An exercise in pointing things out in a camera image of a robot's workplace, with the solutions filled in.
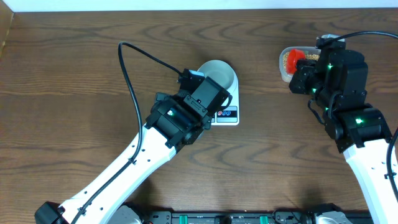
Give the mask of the orange measuring scoop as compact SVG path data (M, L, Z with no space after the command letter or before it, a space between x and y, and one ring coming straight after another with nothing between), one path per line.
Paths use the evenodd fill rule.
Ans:
M285 68L286 72L288 74L294 74L297 71L297 62L301 59L305 59L304 51L299 49L292 49L287 59L288 64Z

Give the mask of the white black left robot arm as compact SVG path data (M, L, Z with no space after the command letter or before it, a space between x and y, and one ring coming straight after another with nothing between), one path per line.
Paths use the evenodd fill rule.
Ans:
M158 93L155 104L130 145L88 186L61 204L45 202L35 222L107 223L156 169L193 144L223 109L225 96L209 91Z

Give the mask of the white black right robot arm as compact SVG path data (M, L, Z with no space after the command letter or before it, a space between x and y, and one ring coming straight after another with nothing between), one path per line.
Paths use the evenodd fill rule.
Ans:
M373 222L397 223L397 134L366 102L363 54L323 49L318 60L302 57L294 65L291 92L310 95L323 108L317 119L354 172Z

